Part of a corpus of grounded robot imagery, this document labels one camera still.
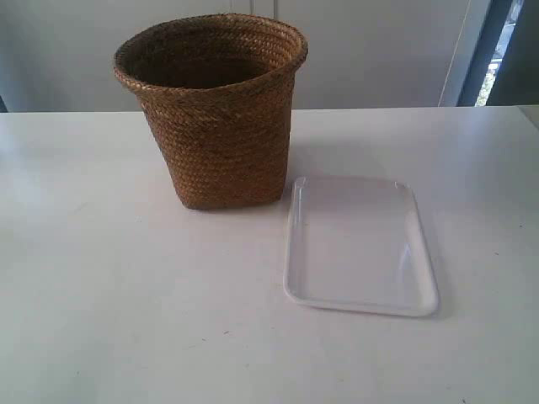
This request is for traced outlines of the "brown woven wicker basket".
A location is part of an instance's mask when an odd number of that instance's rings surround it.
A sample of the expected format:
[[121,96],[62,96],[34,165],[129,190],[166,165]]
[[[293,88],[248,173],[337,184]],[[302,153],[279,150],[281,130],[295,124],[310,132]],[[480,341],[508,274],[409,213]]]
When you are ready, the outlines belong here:
[[156,24],[117,49],[115,77],[136,96],[185,207],[281,198],[307,54],[297,28],[240,13]]

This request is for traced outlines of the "white rectangular plastic tray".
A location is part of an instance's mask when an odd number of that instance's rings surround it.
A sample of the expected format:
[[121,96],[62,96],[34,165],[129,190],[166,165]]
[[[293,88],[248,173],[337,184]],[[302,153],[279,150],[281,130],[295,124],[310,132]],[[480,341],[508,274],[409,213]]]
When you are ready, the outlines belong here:
[[440,296],[413,190],[391,179],[297,178],[285,293],[336,311],[423,317]]

